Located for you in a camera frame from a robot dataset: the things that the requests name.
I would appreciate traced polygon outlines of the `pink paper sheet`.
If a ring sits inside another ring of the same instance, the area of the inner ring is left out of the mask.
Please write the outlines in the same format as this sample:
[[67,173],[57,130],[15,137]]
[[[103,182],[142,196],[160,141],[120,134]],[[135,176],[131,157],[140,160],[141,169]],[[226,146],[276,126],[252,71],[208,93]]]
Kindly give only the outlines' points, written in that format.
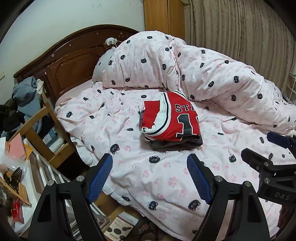
[[15,160],[25,160],[26,151],[20,133],[18,133],[11,141],[6,142],[5,155]]

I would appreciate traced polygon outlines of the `wooden wardrobe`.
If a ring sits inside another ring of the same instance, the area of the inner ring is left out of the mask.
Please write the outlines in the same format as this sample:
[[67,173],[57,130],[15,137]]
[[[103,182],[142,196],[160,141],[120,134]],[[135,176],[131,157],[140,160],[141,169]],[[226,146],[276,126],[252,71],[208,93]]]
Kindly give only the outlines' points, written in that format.
[[185,40],[184,4],[178,0],[144,0],[146,31],[160,31]]

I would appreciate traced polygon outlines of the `red basketball jersey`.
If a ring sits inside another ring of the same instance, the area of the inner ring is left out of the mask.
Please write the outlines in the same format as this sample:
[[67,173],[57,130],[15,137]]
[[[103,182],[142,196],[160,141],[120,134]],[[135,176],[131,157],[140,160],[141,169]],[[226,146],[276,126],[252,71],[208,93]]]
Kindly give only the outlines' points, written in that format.
[[148,141],[203,144],[198,114],[180,92],[163,92],[158,100],[145,100],[140,130]]

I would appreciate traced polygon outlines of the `folded dark purple garment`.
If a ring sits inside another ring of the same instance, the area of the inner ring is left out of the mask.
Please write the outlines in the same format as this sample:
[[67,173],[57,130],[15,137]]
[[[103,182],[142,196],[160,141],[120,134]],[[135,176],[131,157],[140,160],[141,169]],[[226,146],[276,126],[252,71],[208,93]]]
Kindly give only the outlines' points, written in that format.
[[183,137],[180,141],[150,141],[149,146],[159,152],[191,150],[203,145],[201,136]]

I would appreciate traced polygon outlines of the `pink cat-print quilt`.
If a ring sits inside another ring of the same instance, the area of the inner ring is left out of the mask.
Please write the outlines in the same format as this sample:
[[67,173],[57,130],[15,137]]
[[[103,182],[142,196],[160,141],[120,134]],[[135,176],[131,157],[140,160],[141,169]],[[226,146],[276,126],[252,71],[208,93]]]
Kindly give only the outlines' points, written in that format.
[[295,135],[295,106],[252,66],[159,31],[132,35],[108,50],[92,80],[105,88],[165,88],[192,101],[212,100],[234,116]]

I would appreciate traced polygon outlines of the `white product box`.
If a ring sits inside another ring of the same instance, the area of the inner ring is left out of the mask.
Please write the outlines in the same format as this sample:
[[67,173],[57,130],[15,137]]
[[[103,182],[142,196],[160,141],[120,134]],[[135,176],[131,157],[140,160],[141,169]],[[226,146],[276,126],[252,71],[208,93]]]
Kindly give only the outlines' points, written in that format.
[[139,219],[123,211],[112,221],[104,235],[108,240],[124,240],[138,221]]

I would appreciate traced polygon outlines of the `dark wooden headboard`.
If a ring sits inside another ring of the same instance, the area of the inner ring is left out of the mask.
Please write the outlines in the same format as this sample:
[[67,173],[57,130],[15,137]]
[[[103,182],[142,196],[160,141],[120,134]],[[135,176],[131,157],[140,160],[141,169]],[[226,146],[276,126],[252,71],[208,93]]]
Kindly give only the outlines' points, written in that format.
[[138,33],[119,25],[95,25],[78,30],[54,44],[14,74],[18,83],[33,76],[45,83],[46,96],[55,102],[67,91],[90,80],[99,58],[108,50],[106,39],[119,42]]

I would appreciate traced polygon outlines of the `wooden chair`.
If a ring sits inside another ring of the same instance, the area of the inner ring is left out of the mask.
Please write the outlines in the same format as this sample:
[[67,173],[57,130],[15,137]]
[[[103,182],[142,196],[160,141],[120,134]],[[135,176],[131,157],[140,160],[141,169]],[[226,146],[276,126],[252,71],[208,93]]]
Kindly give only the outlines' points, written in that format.
[[[50,163],[50,165],[57,168],[74,152],[76,152],[76,149],[70,140],[69,135],[66,134],[62,125],[55,116],[44,93],[42,94],[42,104],[43,107],[34,116],[29,118],[29,120],[27,120],[16,131],[16,133],[14,133],[14,136],[20,134],[22,137],[25,137],[41,154],[41,156]],[[53,127],[56,127],[64,138],[62,147],[55,152],[50,150],[43,141],[43,138]]]

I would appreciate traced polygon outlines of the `pink cat-print bed sheet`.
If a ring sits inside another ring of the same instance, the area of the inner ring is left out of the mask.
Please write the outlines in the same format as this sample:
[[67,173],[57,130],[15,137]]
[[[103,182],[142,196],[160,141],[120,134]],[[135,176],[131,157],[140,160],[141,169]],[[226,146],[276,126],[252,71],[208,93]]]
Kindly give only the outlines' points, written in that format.
[[198,113],[203,145],[182,151],[155,151],[139,128],[145,100],[159,99],[158,89],[105,89],[102,83],[86,85],[60,97],[58,120],[82,147],[81,158],[94,166],[105,153],[113,168],[104,193],[129,205],[166,233],[191,240],[208,209],[187,169],[191,153],[215,175],[228,182],[250,181],[258,186],[258,173],[241,160],[249,148],[271,158],[274,164],[295,163],[289,150],[270,143],[256,125],[237,119],[208,100],[193,103]]

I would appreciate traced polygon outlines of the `beige curtain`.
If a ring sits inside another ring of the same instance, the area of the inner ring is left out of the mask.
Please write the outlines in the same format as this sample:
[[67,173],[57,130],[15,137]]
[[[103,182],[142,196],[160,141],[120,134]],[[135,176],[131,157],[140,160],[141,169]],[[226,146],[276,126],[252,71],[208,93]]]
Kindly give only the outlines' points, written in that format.
[[295,72],[295,39],[265,1],[184,1],[185,40],[254,67],[284,90]]

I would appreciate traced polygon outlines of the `blue-grey clothes pile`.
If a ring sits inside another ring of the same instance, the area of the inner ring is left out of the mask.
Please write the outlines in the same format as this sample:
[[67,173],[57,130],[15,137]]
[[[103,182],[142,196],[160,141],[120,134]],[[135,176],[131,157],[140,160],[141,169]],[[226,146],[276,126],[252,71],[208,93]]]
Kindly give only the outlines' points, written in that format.
[[44,90],[44,82],[28,77],[13,87],[12,99],[18,105],[18,112],[24,114],[27,121],[40,111],[40,99]]

